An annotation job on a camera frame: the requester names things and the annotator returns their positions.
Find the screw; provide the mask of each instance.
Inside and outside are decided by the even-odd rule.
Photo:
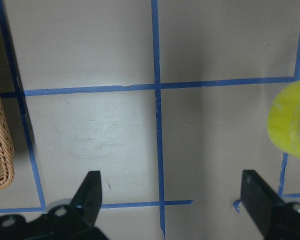
[[[3,228],[9,228],[9,227],[11,227],[13,224],[15,224],[15,223],[16,223],[15,218],[14,218],[13,216],[10,216],[8,219],[6,219],[6,220],[1,224],[1,226],[2,226]]]
[[[62,217],[63,215],[66,215],[66,213],[67,213],[67,210],[65,209],[65,207],[62,206],[54,212],[54,215],[56,215],[58,217]]]
[[[293,208],[293,210],[295,210],[296,212],[298,212],[300,214],[300,204],[295,203],[292,208]]]

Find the yellow ring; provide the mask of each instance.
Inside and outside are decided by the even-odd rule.
[[[300,158],[300,81],[291,83],[276,96],[267,129],[274,145]]]

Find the white surface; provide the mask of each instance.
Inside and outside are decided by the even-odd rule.
[[[154,83],[151,1],[6,0],[25,90]],[[293,76],[300,0],[159,0],[161,81]],[[0,40],[0,56],[3,54]],[[0,90],[11,91],[0,57]],[[243,169],[276,191],[283,153],[266,131],[286,83],[161,91],[167,240],[261,239],[244,208]],[[158,201],[155,91],[26,97],[47,205],[73,196],[101,170],[103,203]],[[16,147],[16,178],[1,208],[39,207],[15,99],[3,101]],[[284,193],[300,192],[289,160]],[[25,213],[28,220],[39,213]],[[161,240],[158,206],[101,209],[110,239]]]

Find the roll of tape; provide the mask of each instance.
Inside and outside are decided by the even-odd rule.
[[[276,96],[267,129],[274,145],[300,158],[300,81],[291,83]]]

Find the blue tape grid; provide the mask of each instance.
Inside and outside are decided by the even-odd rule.
[[[116,203],[103,204],[101,208],[133,208],[133,207],[149,207],[159,206],[160,209],[160,226],[163,234],[165,234],[165,206],[167,205],[189,205],[193,200],[175,200],[165,201],[164,196],[164,162],[163,162],[163,140],[162,140],[162,112],[161,112],[161,90],[162,89],[183,89],[183,88],[200,88],[200,87],[220,87],[233,85],[249,85],[249,84],[272,84],[272,83],[291,83],[300,80],[300,31],[298,38],[298,46],[295,61],[294,76],[281,77],[262,77],[262,78],[241,78],[241,79],[221,79],[212,81],[193,81],[193,82],[173,82],[161,83],[160,79],[160,45],[159,45],[159,18],[158,18],[158,0],[151,0],[152,10],[152,33],[153,33],[153,59],[154,59],[154,84],[135,84],[131,86],[92,86],[92,87],[69,87],[69,88],[52,88],[52,89],[34,89],[21,91],[18,85],[18,70],[15,65],[14,52],[11,45],[9,29],[7,26],[5,11],[2,0],[0,0],[0,24],[4,44],[7,52],[9,67],[13,79],[14,92],[3,92],[1,98],[17,98],[23,131],[29,150],[30,162],[35,179],[36,189],[40,201],[40,207],[32,208],[5,208],[0,209],[0,213],[22,213],[22,212],[41,212],[46,208],[45,199],[40,182],[39,172],[36,164],[36,157],[30,138],[29,128],[26,119],[26,109],[24,97],[42,96],[42,95],[59,95],[74,93],[101,93],[101,92],[121,92],[121,91],[155,91],[156,106],[156,128],[157,128],[157,152],[158,152],[158,181],[159,181],[159,201],[152,202],[132,202],[132,203]],[[300,198],[300,193],[283,194],[285,183],[285,171],[288,163],[288,154],[283,154],[282,169],[280,173],[280,185],[278,194],[285,197]],[[239,212],[240,200],[233,202],[233,206]]]

